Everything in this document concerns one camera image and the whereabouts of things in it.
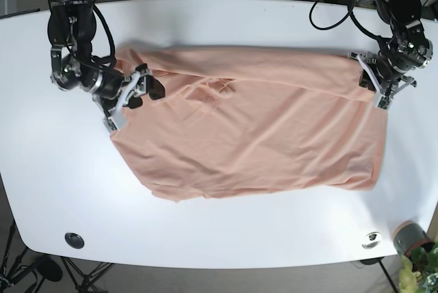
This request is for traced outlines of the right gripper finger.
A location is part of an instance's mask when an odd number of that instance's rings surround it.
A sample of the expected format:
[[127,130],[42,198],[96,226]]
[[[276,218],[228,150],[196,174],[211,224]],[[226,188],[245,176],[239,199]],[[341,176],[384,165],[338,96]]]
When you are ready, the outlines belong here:
[[156,79],[152,70],[147,64],[141,64],[136,67],[131,75],[130,99],[140,99],[147,95],[151,100],[163,99],[166,96],[166,90],[162,83]]
[[122,92],[115,99],[103,99],[103,123],[110,133],[120,130],[126,124],[122,108],[128,106],[130,99],[134,96],[135,92],[131,91]]

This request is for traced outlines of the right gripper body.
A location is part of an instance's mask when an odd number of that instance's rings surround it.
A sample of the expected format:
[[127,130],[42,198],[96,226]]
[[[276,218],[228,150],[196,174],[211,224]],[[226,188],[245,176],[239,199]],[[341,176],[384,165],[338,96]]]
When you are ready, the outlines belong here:
[[125,77],[117,70],[86,70],[86,92],[102,112],[111,112],[116,107],[122,91],[131,82],[132,77]]

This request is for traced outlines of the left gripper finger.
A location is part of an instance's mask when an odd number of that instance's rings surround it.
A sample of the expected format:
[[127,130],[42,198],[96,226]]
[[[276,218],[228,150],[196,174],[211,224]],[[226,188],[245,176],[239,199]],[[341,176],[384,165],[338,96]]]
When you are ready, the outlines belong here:
[[366,53],[350,52],[349,58],[356,60],[362,67],[362,74],[359,79],[359,86],[376,92],[384,92],[387,88],[387,81],[378,71],[377,54],[367,51]]
[[373,81],[375,93],[373,97],[373,106],[382,110],[389,110],[394,97],[402,90],[409,86],[417,87],[417,81],[413,77],[402,77],[401,83],[389,83],[388,86],[381,86],[377,81]]

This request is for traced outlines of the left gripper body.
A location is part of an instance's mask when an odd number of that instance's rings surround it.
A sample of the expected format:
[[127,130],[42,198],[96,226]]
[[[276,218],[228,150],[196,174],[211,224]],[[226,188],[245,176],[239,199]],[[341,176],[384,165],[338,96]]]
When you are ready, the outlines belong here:
[[376,76],[381,92],[391,90],[409,71],[425,68],[432,60],[433,44],[427,38],[410,42],[378,36],[377,43]]

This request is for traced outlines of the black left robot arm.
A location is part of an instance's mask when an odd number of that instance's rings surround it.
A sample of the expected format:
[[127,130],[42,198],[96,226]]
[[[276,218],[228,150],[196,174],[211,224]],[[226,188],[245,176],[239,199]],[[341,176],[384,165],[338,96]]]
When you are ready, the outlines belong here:
[[350,18],[356,28],[376,41],[378,53],[350,52],[348,58],[358,61],[363,73],[362,88],[374,93],[374,107],[388,110],[394,96],[416,80],[409,71],[428,66],[433,56],[433,44],[424,34],[420,0],[374,0],[381,20],[390,26],[392,36],[384,38],[364,28],[353,13],[357,0],[345,0]]

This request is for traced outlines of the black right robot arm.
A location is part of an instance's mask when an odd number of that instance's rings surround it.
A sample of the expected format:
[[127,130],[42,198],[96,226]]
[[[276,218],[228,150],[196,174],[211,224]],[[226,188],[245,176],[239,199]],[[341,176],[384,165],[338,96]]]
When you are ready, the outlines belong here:
[[108,131],[121,129],[123,108],[141,107],[142,97],[165,97],[164,86],[147,64],[124,76],[116,70],[112,33],[95,0],[47,0],[50,17],[51,82],[60,90],[76,87],[91,94]]

